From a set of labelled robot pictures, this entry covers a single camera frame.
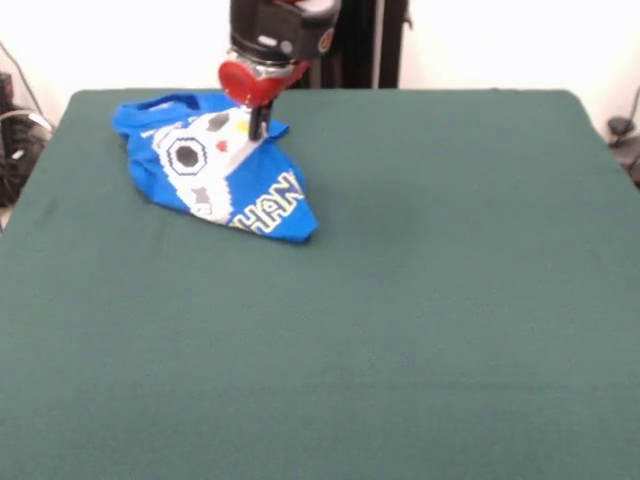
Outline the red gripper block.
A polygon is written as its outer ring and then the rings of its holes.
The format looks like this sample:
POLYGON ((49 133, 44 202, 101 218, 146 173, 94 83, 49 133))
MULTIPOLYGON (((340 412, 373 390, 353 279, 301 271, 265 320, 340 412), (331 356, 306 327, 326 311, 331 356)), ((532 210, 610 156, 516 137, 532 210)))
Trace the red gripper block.
POLYGON ((262 140, 268 135, 273 100, 300 80, 309 66, 309 61, 274 66, 245 58, 227 59, 220 65, 218 77, 225 94, 234 102, 252 108, 250 140, 262 140))

